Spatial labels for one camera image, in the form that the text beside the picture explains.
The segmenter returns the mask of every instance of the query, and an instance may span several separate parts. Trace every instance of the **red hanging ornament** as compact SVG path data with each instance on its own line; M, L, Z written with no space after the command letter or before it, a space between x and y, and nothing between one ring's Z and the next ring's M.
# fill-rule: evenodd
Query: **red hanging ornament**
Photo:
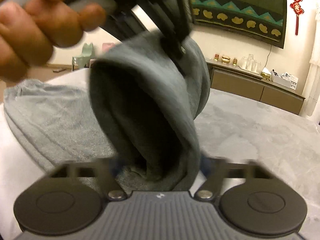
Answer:
M301 8L299 2L302 2L302 0L293 0L294 2L290 4L290 7L294 10L296 13L296 35L298 35L299 30L299 15L304 13L304 10Z

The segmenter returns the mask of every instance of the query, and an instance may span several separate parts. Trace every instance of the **gray fabric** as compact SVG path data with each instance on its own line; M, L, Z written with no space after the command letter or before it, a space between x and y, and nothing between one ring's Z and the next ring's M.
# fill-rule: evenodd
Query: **gray fabric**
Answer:
M200 163L193 119L209 96L208 70L188 39L183 77L159 37L145 33L95 65L90 95L99 123L85 90L26 80L5 91L9 127L40 167L118 152L128 164L117 177L126 191L191 187Z
M209 97L209 73L198 45L187 38L176 65L159 32L143 33L111 49L90 76L96 118L130 168L127 187L188 190L200 166L194 119Z

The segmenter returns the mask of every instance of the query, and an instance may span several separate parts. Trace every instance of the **gray ribbed panel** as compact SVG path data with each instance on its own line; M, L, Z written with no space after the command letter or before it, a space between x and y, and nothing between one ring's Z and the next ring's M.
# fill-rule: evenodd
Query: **gray ribbed panel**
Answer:
M86 229L59 240L256 240L229 227L209 203L193 200L187 192L134 192L110 203ZM19 240L49 240L25 232ZM292 234L278 240L301 240Z

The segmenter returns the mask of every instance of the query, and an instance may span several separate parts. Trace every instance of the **power cord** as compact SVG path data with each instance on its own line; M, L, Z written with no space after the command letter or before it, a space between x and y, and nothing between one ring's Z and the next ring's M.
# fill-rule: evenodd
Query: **power cord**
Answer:
M271 53L271 49L272 49L272 45L270 46L270 51L269 51L269 54L268 54L268 56L267 56L267 61L266 61L266 64L264 65L264 67L266 67L266 65L267 65L267 63L268 63L268 58L269 58L269 55L270 55L270 53Z

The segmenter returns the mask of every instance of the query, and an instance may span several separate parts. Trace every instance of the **television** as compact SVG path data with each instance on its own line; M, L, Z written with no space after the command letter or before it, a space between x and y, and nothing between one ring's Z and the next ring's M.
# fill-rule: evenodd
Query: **television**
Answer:
M287 0L191 0L191 6L195 24L284 47Z

